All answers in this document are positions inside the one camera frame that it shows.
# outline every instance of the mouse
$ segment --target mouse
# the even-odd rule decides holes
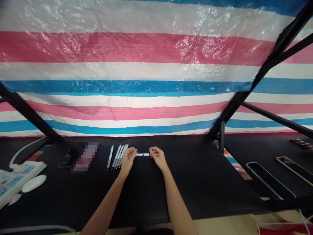
[[[22,187],[22,192],[27,193],[32,191],[35,188],[38,188],[40,185],[42,185],[47,179],[46,175],[40,175],[37,176],[30,181],[28,181],[24,186]]]

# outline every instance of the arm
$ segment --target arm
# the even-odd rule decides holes
[[[83,228],[81,235],[106,234],[124,182],[133,165],[137,149],[128,148],[123,155],[121,171],[103,201]]]
[[[167,207],[170,220],[175,235],[198,234],[195,224],[189,214],[189,211],[179,193],[172,173],[167,166],[164,152],[158,147],[149,148],[154,161],[161,169],[166,190]]]

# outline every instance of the smartphone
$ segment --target smartphone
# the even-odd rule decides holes
[[[279,199],[295,198],[296,196],[277,180],[271,173],[257,162],[246,163],[251,172]]]
[[[59,168],[72,167],[74,172],[87,171],[99,151],[99,142],[77,142],[59,163]]]
[[[68,168],[72,166],[72,163],[79,158],[82,151],[78,148],[70,148],[65,157],[59,163],[58,168]]]
[[[305,170],[302,166],[299,166],[288,157],[277,157],[276,160],[313,187],[313,174]]]

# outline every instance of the hand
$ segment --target hand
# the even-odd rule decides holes
[[[154,161],[156,162],[157,166],[161,169],[161,171],[164,171],[169,168],[165,160],[164,152],[161,149],[159,149],[158,147],[151,147],[149,148],[149,152],[151,154],[151,157],[153,157]]]
[[[136,157],[136,153],[136,148],[128,148],[123,155],[121,171],[119,175],[121,175],[125,179],[128,176],[131,167],[133,166],[133,161]]]

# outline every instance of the black metal frame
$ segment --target black metal frame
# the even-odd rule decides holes
[[[291,22],[279,35],[272,53],[268,56],[267,60],[264,62],[264,64],[258,71],[250,91],[237,92],[229,102],[228,106],[222,112],[220,117],[214,123],[213,127],[211,128],[207,136],[211,140],[214,140],[216,139],[218,132],[220,132],[219,148],[222,152],[224,152],[225,124],[228,122],[228,120],[232,117],[232,115],[237,111],[237,109],[241,105],[263,116],[266,116],[274,121],[277,121],[291,129],[294,129],[310,138],[313,138],[312,130],[244,102],[246,98],[249,96],[249,94],[257,86],[257,84],[266,75],[269,69],[271,69],[272,67],[276,66],[283,60],[289,58],[290,56],[294,55],[298,51],[302,50],[303,48],[313,43],[313,33],[312,33],[311,35],[309,35],[308,37],[306,37],[305,39],[303,39],[302,41],[300,41],[299,43],[285,51],[287,47],[290,45],[290,43],[293,41],[293,39],[296,37],[296,35],[301,31],[304,25],[312,17],[312,15],[313,15],[313,0],[308,0],[308,3],[300,11],[295,20]],[[58,135],[17,93],[9,92],[1,83],[0,83],[0,96],[1,96],[0,103],[8,102],[52,141],[62,140],[62,137]],[[301,208],[306,206],[307,204],[312,204],[312,202],[313,195],[295,198],[290,201],[282,202],[270,201],[269,204],[273,210],[284,210]]]
[[[250,91],[241,91],[237,92],[234,97],[229,102],[228,106],[222,112],[221,116],[217,119],[214,123],[213,127],[210,129],[209,133],[207,134],[209,138],[212,140],[216,139],[216,135],[219,132],[222,122],[224,121],[227,123],[232,115],[237,111],[237,109],[242,105],[242,102],[246,100],[246,98],[250,95],[250,93],[254,90],[254,88],[259,84],[262,78],[266,75],[266,73],[274,66],[279,64],[280,62],[284,61],[285,59],[289,58],[290,56],[294,55],[298,51],[302,50],[303,48],[307,47],[311,43],[313,43],[313,34],[309,35],[305,39],[301,40],[299,43],[288,49],[287,47],[293,41],[293,39],[297,36],[297,34],[301,31],[304,25],[308,22],[308,20],[313,15],[313,1],[309,0],[306,6],[299,12],[297,17],[291,22],[279,35],[274,50],[268,56],[267,60],[261,66],[260,70],[258,71],[252,87]],[[290,122],[291,129],[299,130],[299,127],[296,123]]]
[[[44,133],[49,139],[53,141],[60,141],[62,137],[58,135],[39,115],[33,110],[25,100],[17,93],[11,93],[5,86],[0,83],[0,103],[8,102],[13,108],[20,112],[26,119],[28,119],[35,127]]]
[[[241,105],[313,139],[313,130],[310,130],[297,123],[289,121],[285,118],[282,118],[280,116],[277,116],[273,113],[270,113],[266,110],[260,109],[254,105],[245,102],[249,94],[254,90],[257,84],[262,80],[262,78],[272,67],[276,66],[285,59],[289,58],[290,56],[294,55],[295,53],[299,52],[300,50],[304,49],[305,47],[313,43],[313,33],[312,33],[308,37],[306,37],[305,39],[301,40],[296,45],[291,47],[290,49],[286,50],[290,43],[293,41],[293,39],[296,37],[296,35],[307,23],[307,21],[312,17],[312,15],[313,15],[313,1],[309,0],[307,5],[300,11],[295,20],[292,23],[290,23],[279,35],[273,52],[268,56],[265,63],[261,66],[259,72],[257,73],[254,79],[250,91],[237,92],[229,102],[228,106],[222,112],[220,117],[214,123],[213,127],[211,128],[207,136],[211,140],[215,139],[219,140],[219,149],[222,152],[224,152],[225,123],[227,123],[227,121],[232,117],[232,115],[237,111],[237,109]],[[302,196],[291,200],[283,201],[269,200],[266,203],[274,211],[305,208],[308,205],[312,205],[313,195]]]

